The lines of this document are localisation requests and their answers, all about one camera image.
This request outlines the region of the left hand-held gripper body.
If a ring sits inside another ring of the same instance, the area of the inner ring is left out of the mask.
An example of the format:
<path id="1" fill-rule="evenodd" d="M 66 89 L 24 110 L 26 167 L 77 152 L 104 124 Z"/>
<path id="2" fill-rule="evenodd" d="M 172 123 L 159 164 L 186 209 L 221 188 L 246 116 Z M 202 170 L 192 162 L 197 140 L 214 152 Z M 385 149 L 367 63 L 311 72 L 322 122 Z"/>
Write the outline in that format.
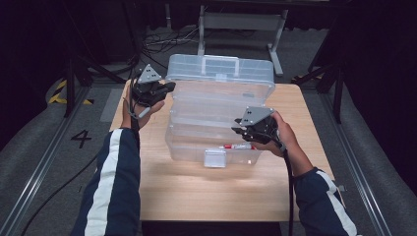
<path id="1" fill-rule="evenodd" d="M 133 82 L 131 95 L 133 99 L 143 106 L 154 106 L 153 96 L 163 92 L 161 75 L 150 65 L 147 64 L 138 74 Z"/>

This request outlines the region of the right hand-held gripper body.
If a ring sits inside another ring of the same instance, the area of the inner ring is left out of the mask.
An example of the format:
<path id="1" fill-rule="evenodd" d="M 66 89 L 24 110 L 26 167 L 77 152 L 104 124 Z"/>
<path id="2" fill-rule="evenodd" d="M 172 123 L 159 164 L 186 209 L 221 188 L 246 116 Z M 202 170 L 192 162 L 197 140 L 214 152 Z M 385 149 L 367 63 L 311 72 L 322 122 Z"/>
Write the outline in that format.
<path id="1" fill-rule="evenodd" d="M 278 144 L 277 124 L 271 117 L 272 113 L 272 108 L 248 106 L 239 121 L 241 128 L 247 129 L 248 133 L 240 135 L 253 136 L 253 142 L 263 145 L 270 141 Z"/>

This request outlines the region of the red and white tube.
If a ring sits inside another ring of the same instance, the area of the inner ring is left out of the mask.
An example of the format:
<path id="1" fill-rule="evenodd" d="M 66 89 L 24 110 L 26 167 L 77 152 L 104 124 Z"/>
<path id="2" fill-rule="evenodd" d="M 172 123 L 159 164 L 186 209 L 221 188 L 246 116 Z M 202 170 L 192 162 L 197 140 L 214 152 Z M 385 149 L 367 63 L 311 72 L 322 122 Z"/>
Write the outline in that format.
<path id="1" fill-rule="evenodd" d="M 225 148 L 225 149 L 256 149 L 250 143 L 224 145 L 224 146 L 222 146 L 222 148 Z"/>

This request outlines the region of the clear plastic storage box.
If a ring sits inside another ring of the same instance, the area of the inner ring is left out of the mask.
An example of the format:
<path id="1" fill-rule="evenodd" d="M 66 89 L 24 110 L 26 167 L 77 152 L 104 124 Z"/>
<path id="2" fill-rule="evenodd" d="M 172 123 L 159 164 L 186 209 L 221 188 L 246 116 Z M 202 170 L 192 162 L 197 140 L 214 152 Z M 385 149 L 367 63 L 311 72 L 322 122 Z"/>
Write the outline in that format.
<path id="1" fill-rule="evenodd" d="M 248 106 L 263 107 L 275 89 L 267 60 L 212 55 L 174 54 L 165 80 L 176 84 L 165 140 L 171 158 L 206 167 L 254 164 L 254 149 L 225 149 L 244 144 L 231 127 Z"/>

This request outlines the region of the person's right hand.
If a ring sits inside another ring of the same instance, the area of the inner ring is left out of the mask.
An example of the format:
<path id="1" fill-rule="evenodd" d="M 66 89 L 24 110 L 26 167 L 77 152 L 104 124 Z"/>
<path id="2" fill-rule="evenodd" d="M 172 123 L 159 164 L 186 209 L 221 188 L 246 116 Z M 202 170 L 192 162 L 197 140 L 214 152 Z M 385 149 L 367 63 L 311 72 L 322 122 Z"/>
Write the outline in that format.
<path id="1" fill-rule="evenodd" d="M 280 140 L 285 144 L 289 155 L 295 154 L 300 150 L 300 146 L 296 136 L 288 123 L 286 123 L 277 111 L 274 111 L 271 116 L 277 124 Z M 252 146 L 259 150 L 269 150 L 273 154 L 283 157 L 283 152 L 275 145 L 274 142 L 269 142 L 266 145 L 252 142 Z"/>

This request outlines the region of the person's left hand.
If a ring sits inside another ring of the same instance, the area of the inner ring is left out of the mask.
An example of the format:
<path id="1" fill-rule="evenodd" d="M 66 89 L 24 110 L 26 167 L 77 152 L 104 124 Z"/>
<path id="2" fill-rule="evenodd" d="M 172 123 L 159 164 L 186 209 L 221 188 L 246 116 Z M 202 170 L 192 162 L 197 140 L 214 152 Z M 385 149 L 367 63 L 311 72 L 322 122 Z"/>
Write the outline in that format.
<path id="1" fill-rule="evenodd" d="M 150 116 L 153 113 L 159 111 L 164 106 L 164 104 L 164 101 L 159 101 L 151 107 L 136 105 L 134 110 L 131 110 L 131 105 L 128 98 L 124 97 L 121 128 L 131 128 L 133 122 L 136 122 L 140 128 L 143 128 L 144 125 L 149 121 Z"/>

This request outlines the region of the black tripod stand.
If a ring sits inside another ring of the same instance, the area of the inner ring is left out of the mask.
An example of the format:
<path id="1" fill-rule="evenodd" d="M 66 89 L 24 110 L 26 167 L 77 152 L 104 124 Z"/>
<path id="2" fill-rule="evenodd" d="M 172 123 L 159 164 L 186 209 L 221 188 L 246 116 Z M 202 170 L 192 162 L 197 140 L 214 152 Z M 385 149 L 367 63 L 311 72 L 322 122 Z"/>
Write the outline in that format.
<path id="1" fill-rule="evenodd" d="M 335 86 L 332 103 L 332 115 L 335 118 L 335 121 L 340 124 L 341 100 L 344 82 L 342 62 L 340 60 L 336 60 L 328 65 L 320 67 L 319 69 L 313 70 L 307 75 L 296 76 L 291 80 L 291 83 L 297 86 L 301 86 L 302 84 L 307 83 L 310 80 L 317 78 L 318 76 L 322 77 L 316 85 L 316 90 L 318 93 L 328 93 L 332 86 Z"/>
<path id="2" fill-rule="evenodd" d="M 78 54 L 70 55 L 67 62 L 66 71 L 66 88 L 67 88 L 67 104 L 65 118 L 68 118 L 76 107 L 75 80 L 78 80 L 82 87 L 90 87 L 92 85 L 92 76 L 89 68 L 93 68 L 100 75 L 109 78 L 118 84 L 125 84 L 126 81 L 97 63 L 94 63 L 86 56 Z"/>

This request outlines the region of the grey metal stand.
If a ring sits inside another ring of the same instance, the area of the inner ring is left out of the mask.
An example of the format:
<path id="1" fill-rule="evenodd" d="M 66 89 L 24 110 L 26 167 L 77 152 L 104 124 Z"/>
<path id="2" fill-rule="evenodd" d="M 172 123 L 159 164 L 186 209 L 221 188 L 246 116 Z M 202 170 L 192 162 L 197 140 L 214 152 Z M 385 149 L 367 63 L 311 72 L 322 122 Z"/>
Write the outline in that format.
<path id="1" fill-rule="evenodd" d="M 268 44 L 268 53 L 278 77 L 283 76 L 283 70 L 277 54 L 277 46 L 282 36 L 288 11 L 282 10 L 277 15 L 212 13 L 202 5 L 199 15 L 199 46 L 198 55 L 205 54 L 205 30 L 264 30 L 274 31 L 274 41 Z"/>

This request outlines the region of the metal floor rail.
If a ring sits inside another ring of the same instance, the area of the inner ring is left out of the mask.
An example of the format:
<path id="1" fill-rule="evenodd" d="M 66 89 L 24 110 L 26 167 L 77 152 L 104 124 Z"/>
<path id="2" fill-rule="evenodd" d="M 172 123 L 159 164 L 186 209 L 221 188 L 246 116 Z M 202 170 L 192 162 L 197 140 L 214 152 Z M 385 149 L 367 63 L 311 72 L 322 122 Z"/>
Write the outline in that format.
<path id="1" fill-rule="evenodd" d="M 371 222 L 376 230 L 378 236 L 392 236 L 391 231 L 387 225 L 384 215 L 381 212 L 380 206 L 375 198 L 375 195 L 366 179 L 366 176 L 356 158 L 351 144 L 344 133 L 342 126 L 336 122 L 332 113 L 332 103 L 330 98 L 325 94 L 320 94 L 319 98 L 326 111 L 330 123 L 335 129 L 338 140 L 341 142 L 343 153 L 345 155 L 345 162 L 352 175 L 355 185 L 358 189 L 359 195 L 364 203 L 367 213 L 370 216 Z"/>
<path id="2" fill-rule="evenodd" d="M 36 168 L 26 182 L 25 187 L 18 200 L 16 201 L 13 209 L 0 228 L 0 236 L 13 236 L 17 230 L 56 156 L 57 149 L 61 145 L 64 135 L 66 134 L 71 122 L 76 116 L 76 113 L 83 104 L 85 98 L 89 94 L 89 90 L 90 87 L 79 88 L 79 91 L 75 96 L 75 104 L 73 106 L 73 110 L 70 112 L 68 117 L 64 118 L 59 124 L 53 138 L 48 144 L 46 151 L 42 155 Z"/>

